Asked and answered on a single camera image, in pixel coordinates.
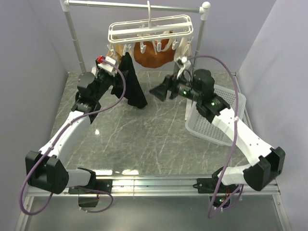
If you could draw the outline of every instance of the brown towel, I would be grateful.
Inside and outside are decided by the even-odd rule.
[[[163,39],[162,50],[168,44],[168,39]],[[152,41],[143,42],[146,45],[145,52],[142,54],[140,50],[140,43],[136,42],[134,47],[134,58],[137,63],[141,66],[148,68],[159,68],[162,65],[172,62],[175,54],[175,50],[172,50],[172,46],[168,48],[168,50],[164,52],[157,52],[155,54],[154,47]]]

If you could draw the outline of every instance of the plastic basket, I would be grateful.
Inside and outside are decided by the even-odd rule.
[[[222,97],[233,109],[235,109],[235,91],[219,85],[214,85],[214,90],[217,95]],[[245,105],[246,97],[239,93],[238,117],[240,119],[244,116]],[[227,135],[225,135],[219,128],[210,124],[198,113],[196,103],[193,103],[192,105],[185,127],[193,136],[218,145],[232,146],[232,141]]]

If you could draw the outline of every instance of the cable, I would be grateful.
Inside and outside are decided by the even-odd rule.
[[[82,190],[85,190],[85,191],[89,191],[89,192],[94,192],[94,193],[96,192],[96,193],[100,193],[100,194],[106,194],[106,195],[108,195],[108,196],[110,197],[110,199],[111,199],[109,205],[108,205],[106,208],[103,208],[103,209],[101,209],[101,210],[93,211],[93,210],[87,210],[87,209],[85,209],[85,208],[80,208],[81,210],[85,211],[86,213],[101,213],[101,212],[103,212],[103,211],[106,211],[107,209],[109,209],[109,208],[111,207],[111,205],[112,205],[112,203],[113,203],[113,201],[114,201],[114,197],[113,197],[110,193],[108,193],[108,192],[99,191],[99,190],[94,190],[94,189],[86,189],[86,188],[80,187],[80,186],[78,186],[77,188],[82,189]]]
[[[56,145],[56,143],[58,142],[58,140],[60,139],[60,137],[63,135],[63,133],[73,124],[75,123],[77,120],[81,119],[81,118],[84,118],[86,116],[90,116],[90,115],[94,115],[94,114],[98,114],[98,113],[101,113],[101,112],[104,112],[104,111],[107,111],[109,110],[110,108],[113,108],[114,106],[116,106],[123,98],[124,98],[124,95],[125,95],[125,92],[126,92],[126,83],[125,83],[125,78],[124,78],[124,75],[123,73],[120,71],[120,69],[118,67],[116,67],[114,64],[104,60],[103,62],[111,65],[121,76],[121,79],[123,81],[123,92],[122,92],[122,95],[121,97],[111,106],[108,106],[106,108],[103,108],[102,110],[99,110],[99,111],[96,111],[96,112],[90,112],[90,113],[86,113],[86,114],[83,114],[81,116],[78,116],[76,117],[75,119],[72,119],[67,125],[65,125],[63,127],[63,129],[59,132],[59,134],[57,135],[57,137],[54,139],[54,141],[52,142],[51,146],[47,149],[47,151],[42,155],[42,157],[34,164],[34,166],[31,168],[31,170],[29,171],[29,173],[27,174],[26,176],[26,179],[25,181],[23,182],[23,185],[22,185],[22,188],[21,188],[21,191],[20,191],[20,195],[19,195],[19,207],[21,209],[21,211],[23,213],[25,213],[26,215],[29,215],[29,216],[33,216],[33,215],[36,215],[40,212],[42,212],[46,206],[48,205],[53,193],[50,194],[48,200],[47,200],[47,203],[43,206],[43,208],[41,208],[40,210],[36,211],[36,212],[29,212],[25,209],[24,207],[24,203],[23,203],[23,195],[24,195],[24,191],[25,191],[25,187],[26,187],[26,184],[27,184],[27,181],[30,179],[31,175],[33,174],[33,172],[35,171],[35,169],[40,165],[40,163],[43,161],[43,159],[51,152],[51,150],[53,149],[53,147]]]
[[[236,118],[237,117],[237,111],[238,111],[238,108],[239,108],[239,95],[238,95],[237,84],[235,82],[235,79],[234,79],[231,71],[229,70],[229,68],[220,59],[218,59],[218,58],[216,58],[214,56],[211,56],[211,55],[198,55],[198,56],[194,56],[194,57],[189,57],[189,59],[196,59],[196,58],[210,58],[210,59],[214,59],[214,60],[218,61],[226,69],[226,71],[228,72],[228,74],[229,74],[229,76],[230,76],[230,78],[232,80],[232,83],[234,85],[234,91],[235,91],[235,112],[234,112],[234,118]],[[211,200],[210,205],[209,205],[208,210],[207,210],[207,217],[208,218],[213,218],[217,214],[218,210],[220,210],[231,199],[231,197],[234,194],[236,194],[236,192],[240,188],[241,188],[241,190],[240,190],[240,193],[239,193],[238,198],[236,199],[236,201],[232,205],[228,206],[225,209],[228,209],[228,208],[234,206],[238,202],[239,198],[241,197],[241,195],[243,193],[243,187],[244,186],[243,185],[239,185],[238,188],[233,193],[231,193],[231,195],[228,198],[226,198],[224,200],[224,202],[214,211],[214,214],[211,215],[212,206],[213,206],[215,198],[217,196],[217,193],[218,193],[218,190],[219,190],[219,187],[220,187],[223,175],[225,174],[225,171],[226,171],[226,169],[228,167],[228,164],[229,164],[229,162],[231,160],[233,151],[234,151],[234,149],[236,147],[236,141],[237,141],[237,120],[234,121],[234,138],[233,138],[233,144],[232,144],[232,147],[231,147],[231,151],[230,151],[230,154],[229,154],[229,156],[227,158],[227,161],[226,161],[226,163],[225,163],[225,165],[224,165],[224,167],[223,167],[223,169],[222,169],[222,171],[220,173],[220,177],[219,177],[217,185],[215,187],[212,200]]]

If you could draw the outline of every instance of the marble floor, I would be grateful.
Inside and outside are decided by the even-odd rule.
[[[161,102],[149,93],[149,89],[170,73],[137,72],[148,105],[138,109],[124,99],[118,106],[99,114],[74,145],[66,167],[85,167],[105,175],[211,174],[222,167],[231,148],[207,142],[187,131],[186,100],[179,96]],[[52,135],[64,123],[75,102],[79,75],[69,74]],[[213,77],[216,84],[233,89],[226,72],[214,72]],[[117,100],[110,91],[100,100],[102,108]],[[246,163],[244,155],[236,149],[231,166]]]

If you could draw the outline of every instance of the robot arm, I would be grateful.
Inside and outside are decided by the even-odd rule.
[[[190,81],[183,76],[185,69],[190,66],[187,57],[179,57],[177,64],[180,71],[166,76],[163,83],[150,90],[155,97],[164,101],[167,91],[171,91],[170,99],[178,95],[196,102],[196,108],[201,116],[221,129],[231,140],[234,138],[234,120],[237,120],[236,145],[243,152],[249,164],[239,167],[227,167],[222,178],[221,192],[225,186],[248,184],[256,191],[262,190],[267,184],[281,174],[285,152],[282,148],[274,149],[271,145],[258,137],[239,118],[234,118],[234,111],[230,105],[214,93],[214,79],[208,70],[199,69],[193,73]],[[212,175],[216,181],[220,177],[222,168]],[[213,183],[208,184],[208,192],[213,192]]]
[[[62,127],[54,137],[38,152],[30,151],[26,156],[27,174],[34,164],[42,157],[42,154],[51,147],[56,137],[60,135],[57,143],[52,147],[50,153],[42,163],[35,169],[28,180],[28,184],[52,193],[60,194],[67,187],[85,186],[88,189],[97,189],[95,172],[78,168],[74,170],[65,169],[64,165],[73,145],[78,141],[80,135],[86,131],[96,117],[101,105],[99,99],[105,94],[111,85],[118,86],[120,82],[113,76],[111,66],[100,69],[97,77],[91,72],[86,72],[79,77],[78,92],[71,112]],[[71,121],[82,117],[74,123]]]

